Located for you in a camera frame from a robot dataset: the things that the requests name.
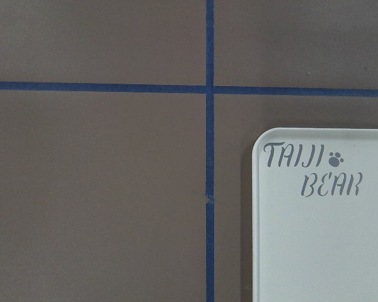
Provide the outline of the brown paper table cover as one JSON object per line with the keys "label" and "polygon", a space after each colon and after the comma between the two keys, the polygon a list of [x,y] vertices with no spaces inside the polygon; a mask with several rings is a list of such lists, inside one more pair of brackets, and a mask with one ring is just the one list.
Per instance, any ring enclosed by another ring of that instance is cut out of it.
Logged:
{"label": "brown paper table cover", "polygon": [[251,301],[251,150],[378,128],[378,1],[0,1],[0,301]]}

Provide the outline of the white bear print tray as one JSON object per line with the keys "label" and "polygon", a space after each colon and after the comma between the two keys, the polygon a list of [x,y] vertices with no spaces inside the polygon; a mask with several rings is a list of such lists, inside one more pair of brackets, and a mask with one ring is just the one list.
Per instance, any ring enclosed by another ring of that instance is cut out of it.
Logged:
{"label": "white bear print tray", "polygon": [[378,129],[263,133],[252,236],[254,301],[378,301]]}

